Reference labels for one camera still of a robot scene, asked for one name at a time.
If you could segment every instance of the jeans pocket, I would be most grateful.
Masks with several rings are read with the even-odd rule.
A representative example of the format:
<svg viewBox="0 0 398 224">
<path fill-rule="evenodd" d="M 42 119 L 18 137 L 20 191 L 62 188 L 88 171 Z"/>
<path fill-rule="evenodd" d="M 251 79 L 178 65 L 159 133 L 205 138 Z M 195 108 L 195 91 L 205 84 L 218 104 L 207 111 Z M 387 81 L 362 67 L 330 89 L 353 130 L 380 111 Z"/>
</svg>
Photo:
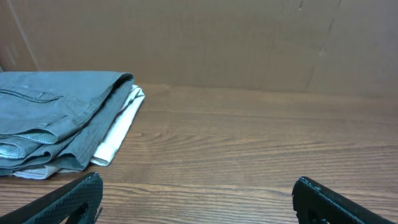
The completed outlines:
<svg viewBox="0 0 398 224">
<path fill-rule="evenodd" d="M 53 144 L 58 136 L 46 124 L 65 117 L 62 95 L 23 86 L 0 85 L 0 136 L 14 136 Z"/>
</svg>

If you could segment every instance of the wooden surface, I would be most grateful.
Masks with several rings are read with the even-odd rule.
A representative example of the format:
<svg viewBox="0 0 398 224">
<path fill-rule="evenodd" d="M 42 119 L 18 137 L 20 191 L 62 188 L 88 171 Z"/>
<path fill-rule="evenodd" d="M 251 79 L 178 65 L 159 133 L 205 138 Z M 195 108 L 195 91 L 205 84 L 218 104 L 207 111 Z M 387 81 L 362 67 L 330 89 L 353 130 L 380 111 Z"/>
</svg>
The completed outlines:
<svg viewBox="0 0 398 224">
<path fill-rule="evenodd" d="M 307 175 L 398 222 L 398 102 L 142 85 L 98 223 L 297 223 Z M 0 179 L 0 215 L 82 174 Z"/>
</svg>

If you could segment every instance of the folded clothes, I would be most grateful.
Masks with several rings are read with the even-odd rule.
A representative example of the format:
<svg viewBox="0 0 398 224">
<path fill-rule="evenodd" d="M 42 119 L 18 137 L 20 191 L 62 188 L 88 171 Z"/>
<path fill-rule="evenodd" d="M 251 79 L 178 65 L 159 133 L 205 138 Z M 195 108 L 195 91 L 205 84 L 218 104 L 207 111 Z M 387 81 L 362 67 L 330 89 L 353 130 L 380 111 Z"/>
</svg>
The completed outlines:
<svg viewBox="0 0 398 224">
<path fill-rule="evenodd" d="M 139 86 L 133 85 L 119 114 L 114 119 L 102 142 L 96 148 L 91 162 L 100 166 L 108 166 L 119 150 L 130 125 L 145 98 L 145 94 Z M 41 166 L 26 167 L 12 174 L 17 177 L 29 179 L 46 179 L 56 172 L 78 172 L 79 170 L 61 169 L 58 166 L 44 164 Z"/>
<path fill-rule="evenodd" d="M 3 72 L 0 175 L 43 164 L 83 170 L 133 83 L 130 73 Z"/>
</svg>

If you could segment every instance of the stack of clothes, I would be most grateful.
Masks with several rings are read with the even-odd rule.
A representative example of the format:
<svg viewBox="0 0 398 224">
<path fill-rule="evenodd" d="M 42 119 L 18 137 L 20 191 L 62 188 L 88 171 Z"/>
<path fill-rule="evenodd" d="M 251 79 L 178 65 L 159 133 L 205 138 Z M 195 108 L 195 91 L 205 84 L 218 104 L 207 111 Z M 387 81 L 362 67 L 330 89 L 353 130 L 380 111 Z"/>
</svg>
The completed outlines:
<svg viewBox="0 0 398 224">
<path fill-rule="evenodd" d="M 0 175 L 107 166 L 144 94 L 130 73 L 1 72 Z"/>
</svg>

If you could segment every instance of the gray denim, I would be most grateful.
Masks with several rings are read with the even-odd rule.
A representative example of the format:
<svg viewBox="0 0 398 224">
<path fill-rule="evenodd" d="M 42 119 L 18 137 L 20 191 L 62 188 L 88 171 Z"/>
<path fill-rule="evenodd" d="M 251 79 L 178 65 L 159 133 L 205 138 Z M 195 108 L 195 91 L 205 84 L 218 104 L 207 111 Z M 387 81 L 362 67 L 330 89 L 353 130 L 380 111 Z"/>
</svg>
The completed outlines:
<svg viewBox="0 0 398 224">
<path fill-rule="evenodd" d="M 0 175 L 49 162 L 84 169 L 133 83 L 118 72 L 0 73 L 0 153 L 18 148 L 0 156 Z"/>
</svg>

